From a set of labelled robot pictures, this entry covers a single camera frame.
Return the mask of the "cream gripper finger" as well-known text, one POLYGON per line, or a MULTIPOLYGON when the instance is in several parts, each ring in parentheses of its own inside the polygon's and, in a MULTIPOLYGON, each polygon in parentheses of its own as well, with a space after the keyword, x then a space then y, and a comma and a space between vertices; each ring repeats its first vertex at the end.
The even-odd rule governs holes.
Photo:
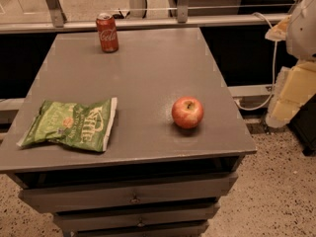
POLYGON ((276 25, 271 27, 266 35, 265 38, 267 40, 271 41, 282 41, 286 39, 286 32, 287 32, 287 26, 289 23, 291 16, 286 16, 284 19, 282 19, 280 22, 278 22, 276 25))
POLYGON ((315 94, 315 62, 298 61, 291 68, 283 67, 276 78, 266 124, 272 128, 285 126, 315 94))

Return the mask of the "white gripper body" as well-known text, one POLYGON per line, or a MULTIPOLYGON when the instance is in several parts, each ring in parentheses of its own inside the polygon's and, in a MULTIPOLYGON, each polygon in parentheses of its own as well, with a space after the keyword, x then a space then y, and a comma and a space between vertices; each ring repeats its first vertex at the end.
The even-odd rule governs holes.
POLYGON ((286 50, 299 60, 316 60, 316 0, 300 0, 291 13, 286 50))

